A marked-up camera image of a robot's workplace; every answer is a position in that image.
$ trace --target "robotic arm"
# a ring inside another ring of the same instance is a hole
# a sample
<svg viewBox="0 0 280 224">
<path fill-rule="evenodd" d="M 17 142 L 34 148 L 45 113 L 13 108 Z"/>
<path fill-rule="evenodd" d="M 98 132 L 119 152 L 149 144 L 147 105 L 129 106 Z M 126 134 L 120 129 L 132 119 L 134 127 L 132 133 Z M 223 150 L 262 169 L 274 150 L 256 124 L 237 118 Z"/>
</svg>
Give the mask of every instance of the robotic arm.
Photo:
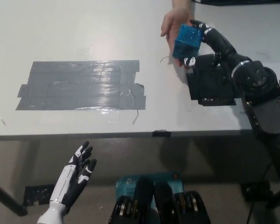
<svg viewBox="0 0 280 224">
<path fill-rule="evenodd" d="M 49 209 L 39 218 L 38 224 L 63 224 L 63 217 L 82 193 L 97 163 L 96 159 L 88 159 L 92 151 L 88 145 L 88 141 L 81 145 L 63 168 L 50 198 Z"/>
<path fill-rule="evenodd" d="M 191 23 L 202 30 L 203 42 L 215 54 L 185 58 L 185 64 L 215 68 L 220 63 L 230 75 L 241 94 L 252 130 L 268 149 L 280 179 L 280 81 L 273 70 L 264 67 L 260 61 L 238 54 L 216 29 L 197 20 L 191 20 Z M 279 202 L 280 192 L 269 201 L 268 207 L 274 208 Z"/>
</svg>

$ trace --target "blue box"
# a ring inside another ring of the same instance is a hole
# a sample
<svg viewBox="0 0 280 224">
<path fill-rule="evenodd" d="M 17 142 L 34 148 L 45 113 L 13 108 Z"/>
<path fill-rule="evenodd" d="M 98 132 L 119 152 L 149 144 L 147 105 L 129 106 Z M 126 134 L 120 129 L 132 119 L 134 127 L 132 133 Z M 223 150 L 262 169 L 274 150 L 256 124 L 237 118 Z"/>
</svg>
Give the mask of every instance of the blue box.
<svg viewBox="0 0 280 224">
<path fill-rule="evenodd" d="M 172 56 L 179 60 L 198 55 L 203 33 L 200 29 L 182 24 L 175 40 Z"/>
</svg>

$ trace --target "white table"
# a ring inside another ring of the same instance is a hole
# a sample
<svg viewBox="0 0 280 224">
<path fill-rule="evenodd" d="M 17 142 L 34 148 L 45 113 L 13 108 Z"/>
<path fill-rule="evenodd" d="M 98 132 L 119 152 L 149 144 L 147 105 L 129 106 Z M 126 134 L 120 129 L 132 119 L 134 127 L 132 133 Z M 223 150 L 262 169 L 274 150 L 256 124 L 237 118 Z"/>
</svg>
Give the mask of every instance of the white table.
<svg viewBox="0 0 280 224">
<path fill-rule="evenodd" d="M 280 5 L 194 8 L 198 20 L 215 25 L 240 54 L 262 60 L 280 78 Z M 160 27 L 170 9 L 171 0 L 1 0 L 0 139 L 250 130 L 240 100 L 237 106 L 198 105 L 183 69 L 175 70 L 169 58 L 160 63 L 169 55 Z M 15 110 L 33 61 L 84 60 L 140 61 L 135 82 L 144 85 L 147 99 L 134 125 L 137 111 Z"/>
</svg>

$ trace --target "black robotic arm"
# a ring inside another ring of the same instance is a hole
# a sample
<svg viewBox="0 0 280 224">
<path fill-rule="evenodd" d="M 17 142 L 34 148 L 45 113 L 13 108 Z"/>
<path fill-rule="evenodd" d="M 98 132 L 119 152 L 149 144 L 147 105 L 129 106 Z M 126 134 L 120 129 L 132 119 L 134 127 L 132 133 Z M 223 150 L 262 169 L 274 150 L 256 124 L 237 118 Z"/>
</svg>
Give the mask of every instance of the black robotic arm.
<svg viewBox="0 0 280 224">
<path fill-rule="evenodd" d="M 208 44 L 215 54 L 185 59 L 186 65 L 205 63 L 206 66 L 216 67 L 220 63 L 231 76 L 234 87 L 240 92 L 252 130 L 268 149 L 280 178 L 280 81 L 278 82 L 276 74 L 270 68 L 264 67 L 260 61 L 252 61 L 238 54 L 216 29 L 197 20 L 191 20 L 191 23 L 202 30 L 203 42 Z M 277 206 L 279 200 L 273 199 L 271 204 L 269 202 L 269 207 Z"/>
</svg>

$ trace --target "table leg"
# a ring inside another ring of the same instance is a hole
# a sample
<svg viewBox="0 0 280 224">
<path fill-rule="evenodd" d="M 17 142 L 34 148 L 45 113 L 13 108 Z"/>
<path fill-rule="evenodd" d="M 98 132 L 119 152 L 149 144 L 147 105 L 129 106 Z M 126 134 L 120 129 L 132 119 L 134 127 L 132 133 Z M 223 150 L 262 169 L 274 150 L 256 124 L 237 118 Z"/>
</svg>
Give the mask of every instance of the table leg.
<svg viewBox="0 0 280 224">
<path fill-rule="evenodd" d="M 27 208 L 17 203 L 5 190 L 0 187 L 0 202 L 18 216 L 27 215 Z"/>
</svg>

